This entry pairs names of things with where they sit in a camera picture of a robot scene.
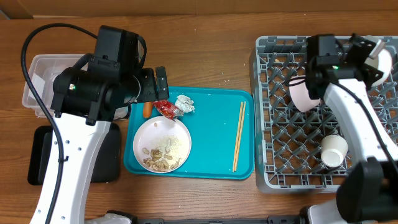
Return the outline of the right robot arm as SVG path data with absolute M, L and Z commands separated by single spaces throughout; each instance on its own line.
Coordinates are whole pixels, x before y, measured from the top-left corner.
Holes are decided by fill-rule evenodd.
M 391 72 L 384 41 L 353 34 L 345 50 L 333 34 L 322 34 L 307 38 L 306 48 L 309 97 L 331 109 L 353 163 L 334 200 L 307 208 L 308 223 L 397 219 L 397 145 L 368 98 L 368 91 Z

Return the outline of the orange carrot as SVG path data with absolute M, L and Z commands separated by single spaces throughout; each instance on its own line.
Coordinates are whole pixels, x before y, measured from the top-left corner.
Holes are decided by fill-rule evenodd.
M 151 117 L 151 115 L 152 115 L 152 107 L 153 107 L 153 105 L 152 105 L 151 101 L 144 103 L 142 114 L 143 114 L 143 117 L 145 119 L 148 119 L 148 118 Z

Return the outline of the red snack wrapper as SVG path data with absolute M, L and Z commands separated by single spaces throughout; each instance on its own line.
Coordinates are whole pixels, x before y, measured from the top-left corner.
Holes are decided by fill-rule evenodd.
M 168 100 L 155 101 L 154 106 L 162 116 L 165 116 L 168 119 L 175 120 L 178 117 L 183 116 L 183 111 Z

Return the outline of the white tissue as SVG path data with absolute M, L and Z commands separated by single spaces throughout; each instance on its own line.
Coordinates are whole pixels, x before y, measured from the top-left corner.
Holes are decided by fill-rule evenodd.
M 195 110 L 194 101 L 185 95 L 178 95 L 175 106 L 184 113 L 193 112 Z

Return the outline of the grey dishwasher rack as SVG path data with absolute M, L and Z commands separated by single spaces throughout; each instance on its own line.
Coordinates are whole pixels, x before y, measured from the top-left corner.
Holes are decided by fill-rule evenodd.
M 349 38 L 337 37 L 345 50 Z M 299 111 L 290 98 L 289 82 L 306 75 L 306 39 L 262 36 L 250 57 L 255 116 L 256 184 L 266 194 L 335 192 L 353 168 L 350 150 L 339 167 L 321 160 L 325 136 L 343 137 L 331 109 L 320 104 Z M 397 38 L 381 37 L 392 56 L 388 78 L 368 91 L 369 101 L 386 133 L 397 145 Z

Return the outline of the black plastic tray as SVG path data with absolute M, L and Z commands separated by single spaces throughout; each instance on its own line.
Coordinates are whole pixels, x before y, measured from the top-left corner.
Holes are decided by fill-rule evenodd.
M 27 181 L 30 185 L 42 185 L 49 162 L 53 129 L 40 126 L 35 130 L 32 143 Z M 92 183 L 117 180 L 120 172 L 121 132 L 117 124 L 110 126 L 93 169 Z

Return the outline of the white bowl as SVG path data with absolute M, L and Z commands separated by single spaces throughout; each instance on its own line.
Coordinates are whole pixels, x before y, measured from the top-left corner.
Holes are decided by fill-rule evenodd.
M 373 49 L 375 44 L 378 42 L 378 38 L 367 35 L 365 37 L 366 40 L 370 41 L 368 46 Z M 378 55 L 378 59 L 371 59 L 367 56 L 365 60 L 365 64 L 370 66 L 370 77 L 367 80 L 368 88 L 379 86 L 383 83 L 389 76 L 392 69 L 392 56 L 391 54 L 384 48 L 380 54 Z

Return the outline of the clear plastic storage bin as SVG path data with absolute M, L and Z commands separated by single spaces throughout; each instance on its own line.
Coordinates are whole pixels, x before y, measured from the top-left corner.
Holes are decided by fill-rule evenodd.
M 83 54 L 38 54 L 32 59 L 29 77 L 51 115 L 53 115 L 53 110 L 50 109 L 53 99 L 53 81 L 66 68 L 76 64 L 82 56 Z M 46 118 L 27 83 L 24 86 L 22 105 L 34 110 L 37 117 Z M 124 119 L 129 114 L 128 111 L 128 107 L 117 109 L 114 119 Z

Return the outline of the teal serving tray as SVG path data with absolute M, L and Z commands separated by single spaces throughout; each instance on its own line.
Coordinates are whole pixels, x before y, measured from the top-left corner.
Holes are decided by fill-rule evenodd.
M 194 101 L 195 110 L 179 118 L 189 130 L 188 159 L 169 176 L 207 179 L 247 179 L 254 170 L 254 105 L 243 90 L 171 86 L 170 102 L 178 95 Z M 241 102 L 246 102 L 236 172 L 232 172 Z

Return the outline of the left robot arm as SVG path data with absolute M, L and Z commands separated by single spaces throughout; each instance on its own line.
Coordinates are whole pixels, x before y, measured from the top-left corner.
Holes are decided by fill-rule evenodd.
M 146 68 L 147 46 L 134 32 L 101 26 L 92 54 L 53 81 L 46 107 L 25 81 L 53 129 L 52 147 L 32 223 L 84 223 L 98 152 L 117 109 L 169 97 L 164 67 Z

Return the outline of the white plate with peanuts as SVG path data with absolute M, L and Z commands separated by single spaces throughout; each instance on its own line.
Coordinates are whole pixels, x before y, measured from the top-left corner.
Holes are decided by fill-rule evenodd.
M 177 170 L 188 159 L 192 139 L 179 120 L 163 116 L 141 125 L 133 139 L 132 150 L 138 163 L 149 172 L 165 174 Z

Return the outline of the wooden chopstick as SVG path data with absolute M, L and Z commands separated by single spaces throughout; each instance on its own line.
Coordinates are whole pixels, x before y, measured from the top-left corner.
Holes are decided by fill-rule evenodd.
M 243 115 L 242 115 L 242 120 L 241 120 L 241 130 L 239 133 L 239 142 L 238 142 L 238 151 L 237 151 L 237 156 L 236 156 L 236 165 L 235 165 L 235 172 L 237 169 L 237 164 L 238 164 L 238 158 L 239 158 L 239 148 L 240 148 L 240 143 L 241 143 L 241 135 L 242 135 L 242 131 L 243 131 L 243 123 L 244 123 L 244 114 L 245 114 L 245 109 L 246 109 L 246 102 L 243 101 L 244 106 L 243 106 Z
M 239 133 L 240 133 L 240 130 L 241 130 L 241 120 L 242 120 L 242 115 L 243 115 L 243 106 L 244 106 L 244 103 L 241 102 L 240 109 L 239 109 L 238 127 L 237 127 L 237 132 L 236 132 L 236 142 L 235 142 L 235 148 L 234 148 L 234 158 L 233 158 L 232 172 L 235 171 L 234 167 L 236 165 L 236 156 L 237 156 L 237 151 L 238 151 Z

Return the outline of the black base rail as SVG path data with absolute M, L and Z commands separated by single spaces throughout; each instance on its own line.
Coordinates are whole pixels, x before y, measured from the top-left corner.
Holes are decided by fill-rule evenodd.
M 117 210 L 108 210 L 107 213 L 122 215 L 132 220 L 132 224 L 306 224 L 307 221 L 300 215 L 276 215 L 267 218 L 227 218 L 227 219 L 188 219 L 164 220 L 163 218 L 137 218 L 134 215 Z

